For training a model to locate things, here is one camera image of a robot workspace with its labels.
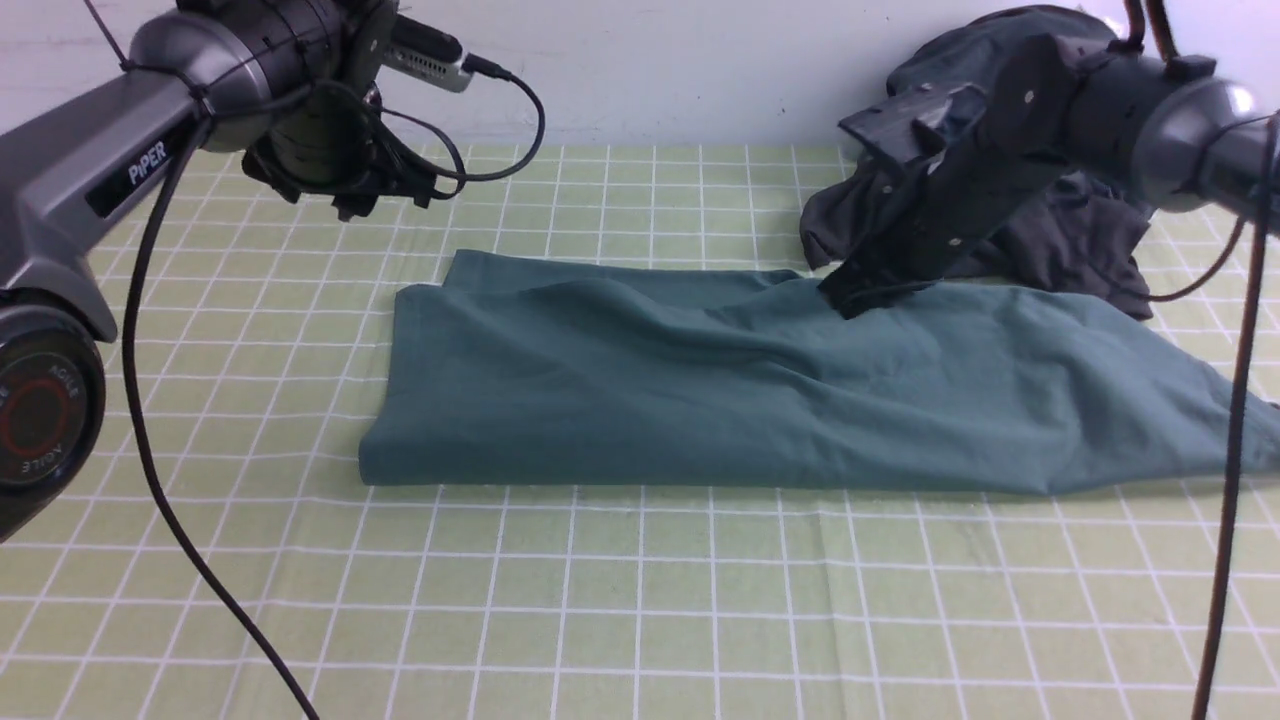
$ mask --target green grid tablecloth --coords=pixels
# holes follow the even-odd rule
[[[468,149],[476,170],[516,147]],[[1187,716],[1219,486],[1050,500],[707,488],[370,489],[392,296],[462,247],[804,270],[828,147],[549,147],[512,182],[342,225],[204,155],[142,315],[161,477],[211,565],[333,719]],[[123,306],[142,215],[92,255]],[[1160,217],[1189,282],[1231,219]],[[1152,325],[1230,366],[1244,250]],[[1280,397],[1280,304],[1254,389]],[[0,547],[0,717],[294,717],[145,488],[119,386],[83,475]],[[1280,491],[1247,484],[1216,717],[1280,717]]]

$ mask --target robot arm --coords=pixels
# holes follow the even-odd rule
[[[340,220],[380,196],[436,197],[436,174],[384,145],[367,108],[385,64],[461,92],[497,65],[398,15],[398,0],[178,0],[137,32],[124,73],[0,136],[0,542],[92,452],[105,407],[96,342],[118,328],[86,255],[202,149]]]
[[[1028,38],[1006,63],[979,113],[969,85],[918,87],[846,118],[895,176],[902,210],[869,237],[820,290],[845,316],[892,304],[929,283],[991,237],[1030,197],[1084,169],[1165,211],[1217,204],[1256,220],[1265,119],[1215,63],[1167,64],[1050,35]],[[947,143],[947,117],[974,118]]]

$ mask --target white wall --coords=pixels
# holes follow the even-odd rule
[[[97,0],[125,42],[172,0]],[[402,0],[416,19],[520,72],[543,96],[550,142],[835,142],[835,123],[883,97],[920,44],[1014,0]],[[1076,5],[1064,1],[1060,4]],[[1083,0],[1123,19],[1123,0]],[[1169,0],[1183,53],[1280,101],[1275,0]],[[0,129],[109,78],[114,59],[81,0],[0,0]],[[470,141],[527,137],[518,91],[454,96],[387,70],[387,102]]]

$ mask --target red ring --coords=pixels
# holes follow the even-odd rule
[[[41,387],[47,387],[52,389],[54,395],[58,397],[60,405],[60,407],[58,409],[58,428],[56,430],[54,430],[52,437],[45,445],[37,447],[36,451],[32,452],[31,450],[19,448],[13,442],[13,434],[9,432],[9,423],[10,423],[10,416],[13,415],[13,409],[18,405],[18,401],[22,400],[22,397],[26,396],[27,393]],[[63,392],[63,389],[65,388],[60,383],[54,382],[49,378],[32,380],[18,388],[18,392],[14,393],[8,402],[5,402],[4,411],[0,413],[0,439],[4,441],[5,450],[8,450],[12,455],[17,455],[18,457],[29,459],[29,457],[40,457],[41,455],[45,455],[46,452],[58,447],[58,443],[61,442],[63,439],[63,433],[67,430],[67,415],[69,404],[68,402],[69,398],[67,397],[67,393]]]

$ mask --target fabric fold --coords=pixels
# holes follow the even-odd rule
[[[942,283],[854,320],[791,272],[460,251],[396,299],[371,486],[1059,495],[1213,475],[1229,383],[1105,301]],[[1245,468],[1280,469],[1251,400]]]

